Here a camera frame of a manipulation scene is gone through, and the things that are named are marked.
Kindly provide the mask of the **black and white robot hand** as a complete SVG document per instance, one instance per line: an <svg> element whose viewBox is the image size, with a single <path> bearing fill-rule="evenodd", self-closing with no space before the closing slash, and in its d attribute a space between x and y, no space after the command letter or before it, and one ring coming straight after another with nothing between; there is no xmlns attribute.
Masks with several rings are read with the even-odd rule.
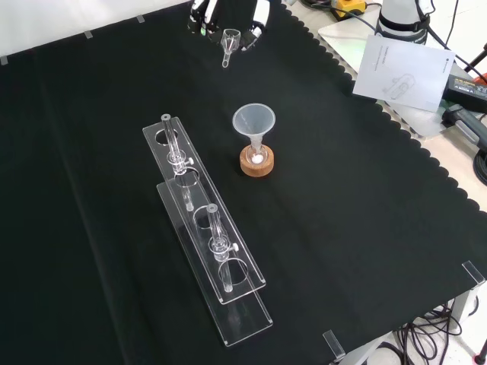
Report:
<svg viewBox="0 0 487 365"><path fill-rule="evenodd" d="M221 41L223 30L218 26L219 0L195 0L191 4L187 28L191 33L199 33L213 43ZM258 0L253 9L250 28L240 38L239 49L252 49L265 33L270 14L270 1Z"/></svg>

